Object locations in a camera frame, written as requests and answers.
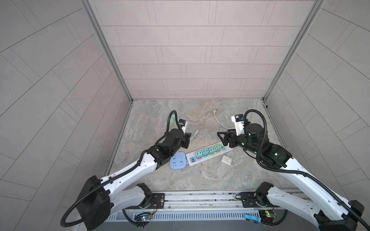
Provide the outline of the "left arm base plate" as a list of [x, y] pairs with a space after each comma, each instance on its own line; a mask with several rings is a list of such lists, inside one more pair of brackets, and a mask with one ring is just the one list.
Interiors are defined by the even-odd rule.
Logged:
[[149, 198], [145, 197], [144, 201], [138, 206], [131, 206], [127, 209], [163, 209], [165, 193], [153, 193]]

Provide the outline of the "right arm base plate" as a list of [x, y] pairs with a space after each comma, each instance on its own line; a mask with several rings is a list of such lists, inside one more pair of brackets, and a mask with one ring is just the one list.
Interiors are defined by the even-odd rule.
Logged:
[[273, 208], [278, 207], [271, 203], [269, 203], [267, 200], [263, 202], [260, 200], [256, 192], [241, 192], [235, 196], [235, 198], [242, 202], [244, 208]]

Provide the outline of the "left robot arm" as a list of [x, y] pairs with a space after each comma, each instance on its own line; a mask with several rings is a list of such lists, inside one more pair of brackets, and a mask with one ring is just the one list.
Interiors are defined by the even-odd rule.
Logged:
[[166, 131], [154, 145], [144, 150], [137, 161], [121, 170], [102, 177], [90, 177], [84, 184], [76, 202], [64, 213], [63, 228], [83, 223], [91, 231], [103, 224], [117, 210], [149, 204], [152, 192], [145, 184], [132, 189], [129, 185], [170, 162], [180, 148], [188, 148], [191, 134], [186, 133], [186, 122], [178, 119], [172, 110]]

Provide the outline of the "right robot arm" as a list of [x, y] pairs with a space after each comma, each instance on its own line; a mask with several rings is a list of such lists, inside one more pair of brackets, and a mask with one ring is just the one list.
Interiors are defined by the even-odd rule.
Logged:
[[306, 219], [321, 231], [354, 231], [360, 223], [366, 230], [369, 224], [362, 219], [364, 206], [349, 201], [307, 171], [293, 155], [268, 139], [267, 121], [255, 109], [233, 118], [235, 128], [218, 132], [224, 146], [240, 147], [246, 154], [254, 153], [255, 161], [265, 170], [279, 173], [297, 186], [308, 200], [289, 194], [273, 184], [263, 182], [255, 191], [259, 206], [281, 207]]

